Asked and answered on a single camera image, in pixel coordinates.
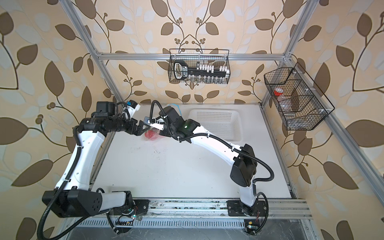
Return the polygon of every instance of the wallpaper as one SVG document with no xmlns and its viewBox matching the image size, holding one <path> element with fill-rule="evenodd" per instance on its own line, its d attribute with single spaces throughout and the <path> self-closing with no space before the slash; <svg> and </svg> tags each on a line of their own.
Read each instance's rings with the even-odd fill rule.
<svg viewBox="0 0 384 240">
<path fill-rule="evenodd" d="M 298 197 L 324 240 L 382 239 L 384 208 L 325 122 L 287 131 L 274 104 L 266 114 Z"/>
<path fill-rule="evenodd" d="M 384 2 L 323 5 L 316 8 L 293 59 L 320 84 L 338 119 L 383 175 Z"/>
<path fill-rule="evenodd" d="M 107 66 L 124 99 L 176 104 L 261 102 L 266 91 L 263 75 L 276 68 L 273 61 L 234 61 L 229 84 L 174 84 L 169 82 L 166 61 L 111 60 Z M 111 97 L 108 88 L 104 93 Z"/>
<path fill-rule="evenodd" d="M 0 1 L 0 34 L 0 232 L 29 240 L 106 84 L 57 1 Z M 50 213 L 46 236 L 58 222 Z"/>
<path fill-rule="evenodd" d="M 283 53 L 304 0 L 73 0 L 104 53 L 228 49 Z"/>
<path fill-rule="evenodd" d="M 320 0 L 293 54 L 381 174 L 383 10 L 382 1 Z M 299 197 L 307 200 L 321 236 L 382 239 L 384 208 L 326 123 L 313 131 L 287 131 L 273 102 L 266 112 Z"/>
</svg>

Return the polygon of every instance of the wire basket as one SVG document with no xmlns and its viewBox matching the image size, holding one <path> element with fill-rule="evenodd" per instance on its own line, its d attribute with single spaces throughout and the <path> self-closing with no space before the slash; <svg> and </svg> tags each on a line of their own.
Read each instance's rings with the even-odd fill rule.
<svg viewBox="0 0 384 240">
<path fill-rule="evenodd" d="M 287 130 L 313 130 L 333 110 L 334 106 L 315 83 L 308 86 L 303 78 L 303 67 L 278 68 L 264 74 L 265 85 Z M 315 96 L 324 96 L 330 106 L 324 106 Z"/>
<path fill-rule="evenodd" d="M 170 83 L 228 84 L 231 75 L 229 50 L 173 48 L 169 53 Z"/>
</svg>

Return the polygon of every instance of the electric wire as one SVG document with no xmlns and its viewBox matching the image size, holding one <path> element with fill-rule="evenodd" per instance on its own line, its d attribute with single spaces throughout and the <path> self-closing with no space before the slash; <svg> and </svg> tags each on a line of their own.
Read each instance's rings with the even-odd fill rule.
<svg viewBox="0 0 384 240">
<path fill-rule="evenodd" d="M 157 101 L 157 100 L 153 100 L 152 101 L 152 104 L 151 104 L 151 110 L 149 112 L 149 119 L 153 119 L 153 108 L 154 108 L 154 105 L 157 104 L 157 106 L 159 107 L 161 113 L 166 116 L 166 113 L 164 112 L 164 109 L 162 108 L 161 104 Z M 178 138 L 178 137 L 175 137 L 171 131 L 170 131 L 170 127 L 169 127 L 169 124 L 168 124 L 168 119 L 167 118 L 164 118 L 164 122 L 165 122 L 165 125 L 167 126 L 167 130 L 168 130 L 168 133 L 169 135 L 175 139 L 175 140 L 178 140 L 179 142 L 182 142 L 182 141 L 186 141 L 188 139 L 191 139 L 193 137 L 199 137 L 199 136 L 205 136 L 205 137 L 210 137 L 210 138 L 213 138 L 217 141 L 219 141 L 220 143 L 226 145 L 229 149 L 232 149 L 232 145 L 229 144 L 227 141 L 215 136 L 215 135 L 212 135 L 212 134 L 207 134 L 207 133 L 195 133 L 195 134 L 192 134 L 191 136 L 188 136 L 188 137 L 185 137 L 185 138 Z M 241 150 L 238 150 L 236 148 L 233 148 L 232 151 L 236 152 L 239 154 L 239 156 L 244 156 L 244 157 L 247 157 L 247 158 L 250 158 L 250 159 L 253 159 L 254 161 L 258 162 L 259 164 L 261 164 L 263 167 L 265 167 L 268 172 L 270 173 L 270 177 L 268 178 L 255 178 L 252 183 L 255 184 L 256 182 L 269 182 L 269 181 L 272 181 L 275 177 L 275 174 L 273 173 L 273 170 L 263 161 L 261 161 L 259 158 L 257 157 L 253 157 L 245 152 L 242 152 Z"/>
</svg>

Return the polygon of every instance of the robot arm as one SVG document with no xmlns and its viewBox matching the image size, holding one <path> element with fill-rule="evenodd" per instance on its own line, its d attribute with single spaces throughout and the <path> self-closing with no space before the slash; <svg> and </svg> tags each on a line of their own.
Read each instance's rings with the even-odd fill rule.
<svg viewBox="0 0 384 240">
<path fill-rule="evenodd" d="M 157 118 L 152 117 L 155 103 L 161 110 L 160 116 Z M 122 114 L 116 114 L 116 106 L 119 104 L 124 106 Z M 137 125 L 137 120 L 132 117 L 139 108 L 140 105 L 132 100 L 117 104 L 98 102 L 96 112 L 92 113 L 91 118 L 84 118 L 80 125 L 74 128 L 76 147 L 70 162 L 55 189 L 46 191 L 42 197 L 47 208 L 40 219 L 37 230 L 38 239 L 47 240 L 43 236 L 43 227 L 50 210 L 58 217 L 82 217 L 55 237 L 55 239 L 59 239 L 87 217 L 104 213 L 115 207 L 134 208 L 130 191 L 104 193 L 101 190 L 102 193 L 100 193 L 98 189 L 96 192 L 92 192 L 89 190 L 89 181 L 97 152 L 108 132 L 125 131 L 140 136 L 150 128 L 149 126 L 160 129 L 160 135 L 172 137 L 179 142 L 187 141 L 200 145 L 225 160 L 232 166 L 231 179 L 239 185 L 240 200 L 245 206 L 243 212 L 248 215 L 253 214 L 252 206 L 257 198 L 255 183 L 256 181 L 271 181 L 273 171 L 255 157 L 251 146 L 245 144 L 242 147 L 227 142 L 210 133 L 198 122 L 192 119 L 183 120 L 172 107 L 168 106 L 163 109 L 156 100 L 152 102 L 150 117 L 146 117 L 144 122 L 139 121 Z M 271 173 L 271 177 L 254 179 L 257 163 L 266 167 Z M 109 215 L 107 217 L 109 224 L 117 233 Z"/>
<path fill-rule="evenodd" d="M 145 117 L 144 124 L 160 129 L 160 135 L 172 137 L 179 141 L 184 139 L 189 143 L 200 145 L 226 161 L 232 166 L 230 178 L 239 185 L 241 202 L 251 207 L 257 198 L 254 176 L 257 160 L 260 161 L 255 157 L 252 147 L 247 144 L 242 147 L 220 139 L 198 122 L 192 119 L 184 120 L 171 106 L 164 109 L 160 108 L 160 110 L 160 117 Z M 270 172 L 271 177 L 268 180 L 273 179 L 272 170 Z"/>
</svg>

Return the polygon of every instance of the metal bar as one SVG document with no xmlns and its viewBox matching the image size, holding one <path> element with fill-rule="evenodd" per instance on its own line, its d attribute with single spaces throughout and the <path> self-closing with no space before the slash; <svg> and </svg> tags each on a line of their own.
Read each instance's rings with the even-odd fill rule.
<svg viewBox="0 0 384 240">
<path fill-rule="evenodd" d="M 182 55 L 191 55 L 197 56 L 198 54 L 182 54 Z M 222 54 L 205 54 L 209 56 L 220 56 Z M 161 53 L 99 53 L 97 57 L 100 60 L 169 60 L 169 54 Z M 283 54 L 237 54 L 230 53 L 228 59 L 231 61 L 282 61 L 284 59 Z"/>
<path fill-rule="evenodd" d="M 261 108 L 260 110 L 262 112 L 262 115 L 263 115 L 263 118 L 264 118 L 264 121 L 265 121 L 265 125 L 266 125 L 266 127 L 268 129 L 269 136 L 271 137 L 272 144 L 273 144 L 273 147 L 275 149 L 275 153 L 277 155 L 277 159 L 279 160 L 281 169 L 283 171 L 284 178 L 289 183 L 289 186 L 291 187 L 293 196 L 294 197 L 298 197 L 298 193 L 297 193 L 297 191 L 295 189 L 295 185 L 294 185 L 294 183 L 292 181 L 291 174 L 289 173 L 287 165 L 285 164 L 283 153 L 281 152 L 281 150 L 279 148 L 279 144 L 277 143 L 275 135 L 273 134 L 272 126 L 269 123 L 267 115 L 265 114 L 265 108 Z"/>
<path fill-rule="evenodd" d="M 89 190 L 92 189 L 94 182 L 96 181 L 96 177 L 99 174 L 99 171 L 101 169 L 101 165 L 104 162 L 105 156 L 107 155 L 108 149 L 112 143 L 113 137 L 115 136 L 116 132 L 109 132 L 107 137 L 104 140 L 104 147 L 101 150 L 100 154 L 97 156 L 94 166 L 91 171 L 91 178 L 90 178 L 90 185 Z"/>
<path fill-rule="evenodd" d="M 124 98 L 121 96 L 119 89 L 115 85 L 111 75 L 108 72 L 107 66 L 103 63 L 101 59 L 96 55 L 96 47 L 94 46 L 90 36 L 88 35 L 87 30 L 85 29 L 83 23 L 81 22 L 79 16 L 76 13 L 76 10 L 70 0 L 60 0 L 61 6 L 63 7 L 65 13 L 68 15 L 68 18 L 71 20 L 76 31 L 79 33 L 80 38 L 83 40 L 85 47 L 87 48 L 89 54 L 91 55 L 96 66 L 101 71 L 101 74 L 104 76 L 106 83 L 108 83 L 112 93 L 116 97 L 118 102 L 124 101 Z"/>
<path fill-rule="evenodd" d="M 276 69 L 279 69 L 279 68 L 283 67 L 283 66 L 284 66 L 284 62 L 285 62 L 285 61 L 280 61 L 280 62 L 279 62 L 279 65 L 277 65 L 277 68 L 276 68 Z M 261 109 L 265 108 L 265 106 L 268 104 L 270 98 L 271 98 L 271 95 L 269 94 L 269 92 L 268 92 L 268 91 L 265 91 L 265 94 L 264 94 L 263 99 L 262 99 L 262 102 L 261 102 Z"/>
<path fill-rule="evenodd" d="M 285 56 L 291 56 L 291 54 L 293 53 L 293 50 L 295 49 L 297 42 L 299 41 L 301 34 L 303 33 L 310 18 L 312 17 L 312 14 L 316 9 L 318 3 L 319 3 L 319 0 L 307 0 L 307 3 L 304 6 L 303 13 L 301 14 L 301 17 L 292 33 L 291 39 L 287 47 L 285 48 L 285 51 L 284 51 Z"/>
<path fill-rule="evenodd" d="M 292 59 L 286 61 L 288 67 L 294 67 L 295 62 Z M 299 73 L 302 79 L 311 86 L 311 82 L 303 73 Z M 317 99 L 324 105 L 324 99 L 317 93 L 312 91 Z M 371 160 L 365 155 L 362 149 L 356 144 L 355 140 L 349 134 L 349 132 L 342 125 L 340 120 L 332 112 L 325 118 L 325 122 L 331 129 L 337 140 L 340 142 L 344 150 L 348 153 L 349 157 L 354 161 L 356 167 L 359 169 L 361 175 L 371 186 L 372 191 L 376 194 L 380 203 L 384 207 L 384 178 L 380 175 L 376 167 L 372 164 Z"/>
</svg>

